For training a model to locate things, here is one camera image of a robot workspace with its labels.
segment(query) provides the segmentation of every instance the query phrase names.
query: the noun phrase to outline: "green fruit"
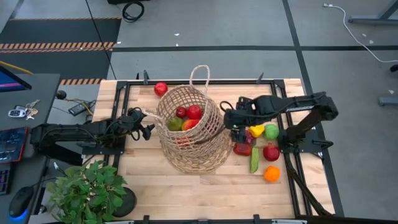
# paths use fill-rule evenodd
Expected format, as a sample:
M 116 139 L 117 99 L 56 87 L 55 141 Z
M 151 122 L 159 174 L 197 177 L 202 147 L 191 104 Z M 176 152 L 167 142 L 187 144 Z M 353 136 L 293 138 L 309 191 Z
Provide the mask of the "green fruit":
M 182 124 L 184 123 L 183 119 L 174 117 L 169 120 L 167 127 L 170 131 L 181 131 Z
M 259 149 L 253 147 L 251 150 L 250 173 L 259 169 Z
M 266 131 L 264 131 L 264 138 L 266 139 L 277 139 L 279 135 L 279 129 L 276 125 L 274 124 L 267 124 L 266 125 Z

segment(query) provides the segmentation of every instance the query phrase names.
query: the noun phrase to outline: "yellow pepper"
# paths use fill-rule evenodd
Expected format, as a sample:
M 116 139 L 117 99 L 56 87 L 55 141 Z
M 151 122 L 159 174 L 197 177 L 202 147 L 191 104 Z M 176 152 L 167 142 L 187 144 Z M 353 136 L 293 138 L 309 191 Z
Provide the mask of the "yellow pepper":
M 258 136 L 260 136 L 265 130 L 264 125 L 257 125 L 257 126 L 251 126 L 249 128 L 249 132 L 251 134 L 251 136 L 257 138 Z

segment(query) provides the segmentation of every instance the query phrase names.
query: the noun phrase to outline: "cucumber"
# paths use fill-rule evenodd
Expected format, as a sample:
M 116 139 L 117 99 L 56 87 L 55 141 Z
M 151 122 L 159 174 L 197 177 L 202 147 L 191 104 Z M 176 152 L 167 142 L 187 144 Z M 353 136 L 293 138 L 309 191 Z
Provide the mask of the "cucumber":
M 259 149 L 253 147 L 251 150 L 250 173 L 259 169 Z

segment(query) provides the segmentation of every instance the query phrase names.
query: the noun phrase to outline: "monitor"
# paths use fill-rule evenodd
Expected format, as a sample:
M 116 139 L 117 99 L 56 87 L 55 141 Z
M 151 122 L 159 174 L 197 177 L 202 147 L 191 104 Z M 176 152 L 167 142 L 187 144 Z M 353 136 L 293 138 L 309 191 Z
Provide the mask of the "monitor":
M 0 66 L 0 92 L 30 89 L 32 89 L 32 87 L 28 83 Z

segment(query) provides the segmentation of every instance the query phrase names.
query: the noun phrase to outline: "plant pot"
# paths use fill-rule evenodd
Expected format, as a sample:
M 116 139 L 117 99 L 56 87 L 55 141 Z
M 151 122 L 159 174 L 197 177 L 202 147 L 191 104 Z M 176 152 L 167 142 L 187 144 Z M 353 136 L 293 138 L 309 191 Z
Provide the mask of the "plant pot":
M 122 195 L 122 206 L 113 212 L 113 216 L 118 218 L 125 217 L 126 215 L 130 214 L 137 205 L 137 197 L 135 193 L 127 187 L 123 188 L 127 194 Z

